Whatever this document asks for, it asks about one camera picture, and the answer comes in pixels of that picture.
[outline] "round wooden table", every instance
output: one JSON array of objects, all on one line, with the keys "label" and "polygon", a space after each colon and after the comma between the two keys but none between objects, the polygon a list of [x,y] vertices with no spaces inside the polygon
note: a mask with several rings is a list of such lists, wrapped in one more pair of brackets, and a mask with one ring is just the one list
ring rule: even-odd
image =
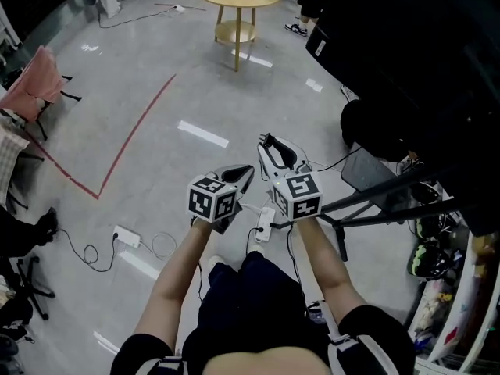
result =
[{"label": "round wooden table", "polygon": [[[216,41],[227,41],[236,44],[234,70],[240,66],[240,43],[255,39],[255,9],[274,4],[279,0],[206,0],[219,5],[219,16],[216,25]],[[236,7],[236,20],[222,22],[224,7]],[[241,21],[241,9],[252,9],[252,23]]]}]

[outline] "power strip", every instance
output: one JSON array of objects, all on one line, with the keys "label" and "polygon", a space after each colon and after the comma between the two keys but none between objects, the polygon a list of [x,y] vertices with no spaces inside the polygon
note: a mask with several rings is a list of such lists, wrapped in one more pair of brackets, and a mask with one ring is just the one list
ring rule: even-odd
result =
[{"label": "power strip", "polygon": [[255,232],[255,240],[257,242],[268,241],[271,237],[271,223],[274,221],[274,215],[276,214],[275,209],[271,209],[270,207],[263,207],[262,212],[260,213],[259,223],[257,223],[257,227],[264,228],[262,232]]},{"label": "power strip", "polygon": [[125,243],[126,245],[132,246],[133,248],[138,248],[141,243],[141,236],[135,234],[131,230],[125,229],[120,225],[115,226],[113,234],[118,234],[117,240]]}]

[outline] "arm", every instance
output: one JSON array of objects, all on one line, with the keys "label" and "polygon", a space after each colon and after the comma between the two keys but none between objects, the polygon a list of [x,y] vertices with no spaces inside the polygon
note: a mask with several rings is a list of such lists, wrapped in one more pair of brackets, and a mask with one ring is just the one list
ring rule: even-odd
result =
[{"label": "arm", "polygon": [[174,351],[182,302],[211,232],[212,224],[195,221],[156,280],[135,334],[156,336]]},{"label": "arm", "polygon": [[338,256],[316,218],[297,221],[312,271],[335,322],[339,324],[353,309],[366,302],[352,286],[345,264]]}]

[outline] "pink chair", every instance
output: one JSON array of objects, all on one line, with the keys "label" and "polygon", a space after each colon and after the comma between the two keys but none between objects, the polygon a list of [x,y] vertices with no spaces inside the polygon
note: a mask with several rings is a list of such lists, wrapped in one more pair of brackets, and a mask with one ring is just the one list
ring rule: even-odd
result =
[{"label": "pink chair", "polygon": [[[54,103],[59,95],[73,98],[77,102],[81,100],[81,97],[68,95],[63,91],[65,84],[63,78],[73,79],[61,76],[52,52],[40,46],[27,67],[0,99],[0,109],[9,109],[27,122],[37,123],[44,139],[47,140],[39,120],[44,110]],[[45,105],[39,107],[37,99],[45,101]]]}]

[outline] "gray concrete floor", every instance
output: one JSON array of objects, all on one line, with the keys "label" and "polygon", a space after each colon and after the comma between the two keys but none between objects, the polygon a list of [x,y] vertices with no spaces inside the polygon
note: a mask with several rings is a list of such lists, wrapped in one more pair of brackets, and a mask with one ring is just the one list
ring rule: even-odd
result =
[{"label": "gray concrete floor", "polygon": [[[345,154],[339,120],[346,100],[340,84],[305,50],[304,38],[283,28],[298,12],[295,0],[258,9],[259,38],[245,45],[243,52],[273,66],[244,61],[239,73],[232,70],[232,47],[213,41],[218,8],[202,0],[126,0],[122,12],[103,20],[103,25],[161,11],[163,7],[155,3],[192,5],[206,11],[172,12],[106,30],[93,22],[57,57],[61,73],[74,76],[65,90],[84,99],[75,104],[65,98],[44,113],[41,120],[49,135],[44,148],[74,179],[97,193],[127,135],[176,74],[137,129],[99,200],[70,182],[48,160],[41,165],[26,164],[20,174],[30,204],[21,217],[35,221],[54,206],[60,226],[70,233],[80,254],[89,243],[98,249],[98,268],[109,265],[116,224],[139,233],[147,245],[162,231],[180,243],[189,227],[185,213],[188,182],[222,165],[249,163],[258,169],[255,147],[261,133],[292,140],[320,163],[332,163]],[[225,18],[234,17],[234,11],[227,9]],[[245,16],[249,18],[250,12],[244,11]],[[321,92],[306,85],[309,78],[323,86]],[[227,139],[229,145],[221,148],[178,130],[181,120]],[[41,140],[36,127],[30,131]],[[352,193],[335,170],[322,172],[321,180],[325,202]],[[266,185],[256,176],[244,202],[261,206],[265,191]],[[349,212],[343,210],[336,216]],[[202,294],[208,287],[208,257],[217,252],[238,266],[248,230],[256,220],[254,213],[245,210],[223,237],[212,237],[202,259]],[[325,230],[335,243],[333,232]],[[266,254],[294,276],[285,234],[273,232]],[[358,227],[346,234],[348,268],[355,286],[368,302],[403,320],[416,291],[415,280],[405,271],[413,247],[408,227]],[[296,231],[293,245],[306,299],[320,298]],[[145,248],[116,247],[118,256],[108,273],[85,266],[63,234],[35,250],[41,257],[36,276],[57,298],[43,301],[49,321],[34,315],[31,328],[36,344],[20,345],[27,373],[108,373],[113,354],[98,343],[98,336],[120,346],[134,329],[153,285],[151,277],[119,254],[128,251],[157,270],[163,267]],[[196,324],[199,281],[196,273],[184,303],[177,348]]]}]

